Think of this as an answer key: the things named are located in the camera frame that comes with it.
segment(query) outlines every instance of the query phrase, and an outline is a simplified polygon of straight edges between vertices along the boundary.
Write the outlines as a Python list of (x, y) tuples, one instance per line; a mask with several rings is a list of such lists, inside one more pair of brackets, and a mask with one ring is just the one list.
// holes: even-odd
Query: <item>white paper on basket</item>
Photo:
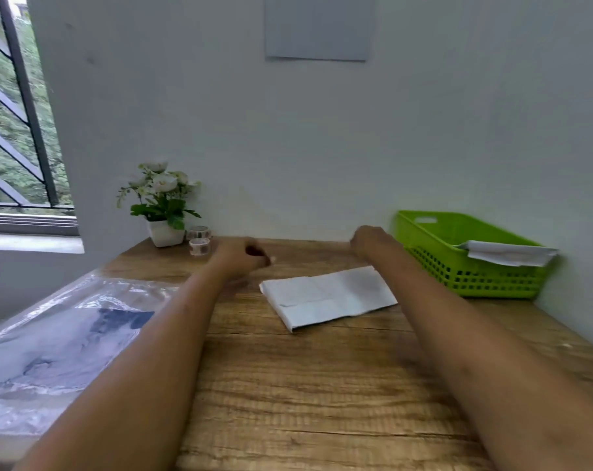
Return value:
[(544, 246), (467, 241), (456, 246), (468, 249), (468, 256), (504, 266), (547, 266), (558, 250)]
[(359, 316), (397, 303), (372, 266), (322, 276), (271, 279), (263, 281), (260, 290), (291, 332), (297, 327)]

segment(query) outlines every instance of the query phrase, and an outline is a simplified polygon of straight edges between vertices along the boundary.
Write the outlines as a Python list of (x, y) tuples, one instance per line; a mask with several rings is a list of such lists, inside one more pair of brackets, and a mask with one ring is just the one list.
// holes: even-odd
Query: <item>fist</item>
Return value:
[(226, 281), (231, 281), (271, 263), (254, 238), (223, 238), (207, 265), (218, 271)]
[(395, 238), (374, 226), (360, 226), (351, 238), (350, 244), (357, 257), (370, 263), (391, 251), (403, 249)]

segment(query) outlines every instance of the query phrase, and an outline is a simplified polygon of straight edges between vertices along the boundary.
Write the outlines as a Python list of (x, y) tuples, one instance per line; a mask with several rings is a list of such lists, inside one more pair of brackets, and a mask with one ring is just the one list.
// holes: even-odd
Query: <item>forearm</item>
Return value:
[(593, 400), (572, 378), (401, 248), (374, 265), (499, 469), (593, 469)]
[(208, 266), (190, 277), (17, 469), (155, 471), (172, 464), (223, 284)]

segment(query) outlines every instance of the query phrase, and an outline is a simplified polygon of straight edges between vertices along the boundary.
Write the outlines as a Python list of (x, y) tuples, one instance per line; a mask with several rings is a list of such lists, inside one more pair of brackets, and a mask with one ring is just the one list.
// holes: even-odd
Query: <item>basket handle hole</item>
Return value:
[(438, 218), (436, 218), (436, 217), (418, 217), (418, 218), (415, 218), (415, 223), (438, 223)]

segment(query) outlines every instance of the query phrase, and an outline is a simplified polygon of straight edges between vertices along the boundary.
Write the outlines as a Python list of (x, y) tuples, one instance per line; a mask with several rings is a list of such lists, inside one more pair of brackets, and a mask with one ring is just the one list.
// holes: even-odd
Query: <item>green plastic basket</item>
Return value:
[(460, 296), (533, 298), (541, 291), (547, 267), (502, 266), (469, 258), (454, 245), (469, 240), (542, 246), (461, 213), (400, 211), (395, 238), (443, 285)]

